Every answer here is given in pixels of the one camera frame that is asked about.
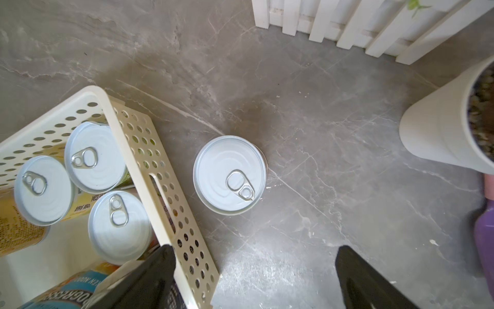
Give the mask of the pink dotted white-top can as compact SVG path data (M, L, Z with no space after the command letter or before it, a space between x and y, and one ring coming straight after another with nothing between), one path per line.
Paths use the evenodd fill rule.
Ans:
M225 216L247 212L261 200L268 176L262 151L239 136L226 135L208 142L198 153L193 183L199 199Z

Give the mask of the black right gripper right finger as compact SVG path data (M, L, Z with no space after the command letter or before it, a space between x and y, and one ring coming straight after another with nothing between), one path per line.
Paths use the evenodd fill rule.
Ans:
M335 260L346 308L416 308L350 246L338 249Z

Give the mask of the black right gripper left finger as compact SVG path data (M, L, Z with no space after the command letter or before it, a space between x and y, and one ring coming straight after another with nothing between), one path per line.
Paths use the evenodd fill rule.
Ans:
M176 308L176 256L162 245L145 260L129 261L105 278L87 308Z

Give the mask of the yellow label white-top can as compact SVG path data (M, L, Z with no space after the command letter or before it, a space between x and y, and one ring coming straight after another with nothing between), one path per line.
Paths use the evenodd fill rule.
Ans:
M79 189L59 159L29 159L13 197L1 199L1 256L41 243L52 225L89 214L99 198Z

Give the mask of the pink label white-top can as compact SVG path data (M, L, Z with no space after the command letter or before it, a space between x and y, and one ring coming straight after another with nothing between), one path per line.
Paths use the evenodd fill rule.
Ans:
M95 252L123 265L141 258L154 242L154 232L137 190L110 191L93 206L88 233Z

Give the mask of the green label white-top can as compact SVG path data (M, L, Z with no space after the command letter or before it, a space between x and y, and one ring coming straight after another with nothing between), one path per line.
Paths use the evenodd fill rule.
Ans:
M72 182L91 194L131 185L131 175L110 126L83 122L69 136L64 165Z

